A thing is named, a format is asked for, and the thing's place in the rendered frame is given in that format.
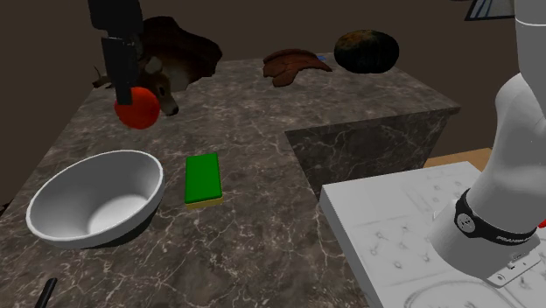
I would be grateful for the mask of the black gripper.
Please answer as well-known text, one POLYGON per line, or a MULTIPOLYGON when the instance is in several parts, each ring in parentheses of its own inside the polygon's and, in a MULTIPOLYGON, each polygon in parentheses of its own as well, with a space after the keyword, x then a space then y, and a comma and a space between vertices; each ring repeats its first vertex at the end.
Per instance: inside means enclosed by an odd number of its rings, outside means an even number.
POLYGON ((131 89, 138 78, 137 49, 129 39, 144 28, 139 0, 87 0, 92 26, 109 36, 101 38, 107 75, 119 105, 131 105, 131 89))

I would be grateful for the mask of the red ball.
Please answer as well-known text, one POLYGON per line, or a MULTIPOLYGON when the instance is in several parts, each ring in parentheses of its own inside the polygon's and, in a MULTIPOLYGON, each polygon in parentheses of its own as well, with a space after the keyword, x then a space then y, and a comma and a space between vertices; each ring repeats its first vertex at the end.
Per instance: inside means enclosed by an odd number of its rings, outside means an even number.
POLYGON ((158 119, 160 104, 158 98, 147 88, 133 87, 131 89, 131 104, 114 104, 119 120, 131 129, 145 130, 158 119))

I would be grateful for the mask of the brown deer figure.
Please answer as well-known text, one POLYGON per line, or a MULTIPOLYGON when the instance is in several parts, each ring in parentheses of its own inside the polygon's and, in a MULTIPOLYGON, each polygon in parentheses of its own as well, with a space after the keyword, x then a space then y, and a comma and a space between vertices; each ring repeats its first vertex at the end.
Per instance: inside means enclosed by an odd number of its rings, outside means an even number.
POLYGON ((139 34, 141 57, 136 85, 150 90, 166 116, 179 112, 172 96, 203 77, 215 74, 222 51, 209 38, 183 30, 173 17, 155 16, 143 21, 139 34))

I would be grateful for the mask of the green and yellow sponge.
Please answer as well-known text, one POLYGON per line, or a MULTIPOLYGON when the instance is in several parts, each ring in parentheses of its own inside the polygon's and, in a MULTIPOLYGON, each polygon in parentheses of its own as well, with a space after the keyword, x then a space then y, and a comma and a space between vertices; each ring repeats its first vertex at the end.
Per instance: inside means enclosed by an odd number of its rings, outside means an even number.
POLYGON ((188 157, 185 161, 186 207, 211 207, 223 200, 218 154, 212 152, 188 157))

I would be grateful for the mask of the white bowl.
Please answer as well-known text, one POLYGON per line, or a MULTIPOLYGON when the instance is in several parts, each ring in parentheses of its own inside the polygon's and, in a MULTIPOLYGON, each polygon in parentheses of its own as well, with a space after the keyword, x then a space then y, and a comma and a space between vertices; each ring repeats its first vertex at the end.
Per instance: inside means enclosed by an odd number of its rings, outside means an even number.
POLYGON ((93 248, 143 224, 164 192, 165 171, 157 158, 140 150, 107 151, 47 180, 32 197, 25 220, 53 246, 93 248))

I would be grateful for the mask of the brown leaf-shaped thing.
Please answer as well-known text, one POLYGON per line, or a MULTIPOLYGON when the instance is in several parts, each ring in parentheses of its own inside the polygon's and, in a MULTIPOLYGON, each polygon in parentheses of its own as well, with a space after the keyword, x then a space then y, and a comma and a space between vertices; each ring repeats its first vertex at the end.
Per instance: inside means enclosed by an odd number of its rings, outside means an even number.
POLYGON ((314 52, 303 49, 283 49, 273 52, 262 62, 262 75, 264 78, 271 77, 275 88, 289 86, 298 73, 305 69, 332 71, 314 52))

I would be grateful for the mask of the black pen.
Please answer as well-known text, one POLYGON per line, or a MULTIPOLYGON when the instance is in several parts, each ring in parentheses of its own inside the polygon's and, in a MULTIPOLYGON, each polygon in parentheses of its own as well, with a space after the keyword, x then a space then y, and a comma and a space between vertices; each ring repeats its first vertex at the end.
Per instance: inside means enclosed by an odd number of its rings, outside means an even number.
POLYGON ((34 308, 46 308, 49 299, 51 298, 53 291, 55 289, 55 286, 58 282, 58 279, 56 277, 49 278, 44 287, 41 291, 38 300, 34 306, 34 308))

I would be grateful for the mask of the dark green pumpkin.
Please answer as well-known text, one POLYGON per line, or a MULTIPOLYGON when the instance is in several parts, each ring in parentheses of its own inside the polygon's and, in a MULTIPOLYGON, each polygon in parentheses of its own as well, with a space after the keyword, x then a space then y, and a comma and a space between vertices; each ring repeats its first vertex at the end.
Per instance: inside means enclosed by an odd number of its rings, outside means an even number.
POLYGON ((336 62, 354 74, 383 74, 397 62, 400 47, 388 34, 375 30, 351 31, 334 47, 336 62))

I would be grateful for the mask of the white patterned robot stand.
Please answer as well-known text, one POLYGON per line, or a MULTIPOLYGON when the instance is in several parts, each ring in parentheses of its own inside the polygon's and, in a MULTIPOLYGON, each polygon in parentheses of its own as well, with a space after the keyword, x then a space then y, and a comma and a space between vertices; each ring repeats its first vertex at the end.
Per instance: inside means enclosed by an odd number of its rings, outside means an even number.
POLYGON ((370 308, 546 308, 546 230, 536 266, 500 289, 430 245, 433 214, 479 175, 459 162, 323 186, 319 204, 370 308))

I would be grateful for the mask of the window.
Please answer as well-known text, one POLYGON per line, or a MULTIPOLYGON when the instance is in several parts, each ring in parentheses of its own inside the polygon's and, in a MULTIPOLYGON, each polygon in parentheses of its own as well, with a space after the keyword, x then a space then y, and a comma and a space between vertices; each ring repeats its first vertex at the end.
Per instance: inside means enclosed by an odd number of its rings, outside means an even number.
POLYGON ((514 0, 472 0, 465 21, 495 20, 515 17, 514 0))

